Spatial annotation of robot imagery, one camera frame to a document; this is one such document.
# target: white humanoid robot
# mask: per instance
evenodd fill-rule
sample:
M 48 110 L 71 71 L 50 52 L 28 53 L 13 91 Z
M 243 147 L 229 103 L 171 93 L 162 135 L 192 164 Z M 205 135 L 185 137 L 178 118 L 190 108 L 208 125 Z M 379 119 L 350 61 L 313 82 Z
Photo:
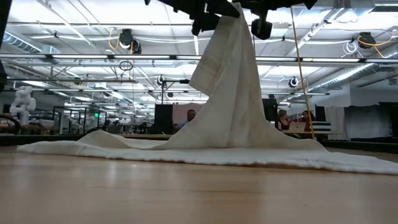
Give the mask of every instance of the white humanoid robot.
M 33 92 L 31 86 L 21 86 L 15 93 L 15 100 L 10 106 L 11 116 L 17 116 L 18 121 L 21 125 L 25 125 L 29 122 L 29 112 L 36 109 L 36 100 L 30 97 Z

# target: robotic arm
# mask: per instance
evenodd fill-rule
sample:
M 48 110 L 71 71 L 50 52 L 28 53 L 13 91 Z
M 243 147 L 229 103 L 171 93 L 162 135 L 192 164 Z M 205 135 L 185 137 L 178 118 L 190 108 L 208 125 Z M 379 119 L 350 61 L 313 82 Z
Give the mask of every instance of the robotic arm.
M 200 31 L 214 30 L 220 19 L 217 14 L 238 18 L 239 12 L 227 0 L 159 0 L 173 7 L 174 12 L 183 11 L 194 20 L 192 34 L 198 35 Z M 233 0 L 240 2 L 241 6 L 250 9 L 260 18 L 252 21 L 251 32 L 256 37 L 266 40 L 271 36 L 272 23 L 267 22 L 268 10 L 276 10 L 280 7 L 291 7 L 304 3 L 307 9 L 311 9 L 317 0 Z

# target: woman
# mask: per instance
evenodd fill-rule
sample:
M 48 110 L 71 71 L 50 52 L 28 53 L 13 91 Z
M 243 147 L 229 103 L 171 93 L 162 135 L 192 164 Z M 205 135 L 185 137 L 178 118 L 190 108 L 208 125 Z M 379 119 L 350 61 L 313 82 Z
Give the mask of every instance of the woman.
M 282 130 L 289 130 L 289 120 L 287 119 L 287 111 L 286 110 L 279 110 L 278 112 L 278 129 L 279 131 Z
M 310 125 L 310 116 L 311 116 L 311 121 L 315 121 L 315 116 L 310 113 L 308 114 L 308 111 L 303 111 L 302 113 L 303 117 L 300 119 L 300 122 L 305 122 L 305 128 L 304 131 L 311 131 L 311 125 Z

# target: white cloth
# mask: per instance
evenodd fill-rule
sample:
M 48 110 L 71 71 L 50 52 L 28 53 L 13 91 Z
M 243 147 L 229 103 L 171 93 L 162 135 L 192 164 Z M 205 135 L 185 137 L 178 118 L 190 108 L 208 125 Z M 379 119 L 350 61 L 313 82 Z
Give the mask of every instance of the white cloth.
M 331 132 L 338 134 L 329 134 L 329 140 L 348 140 L 345 122 L 344 108 L 340 106 L 326 106 L 325 118 L 330 121 Z
M 241 17 L 222 17 L 190 85 L 209 100 L 196 118 L 166 143 L 124 139 L 103 131 L 77 142 L 37 142 L 19 150 L 143 161 L 195 164 L 282 164 L 347 172 L 398 174 L 398 164 L 373 157 L 330 153 L 318 142 L 288 137 L 268 123 L 261 102 L 251 35 Z
M 345 109 L 345 118 L 350 139 L 392 136 L 389 112 L 379 105 L 350 106 Z

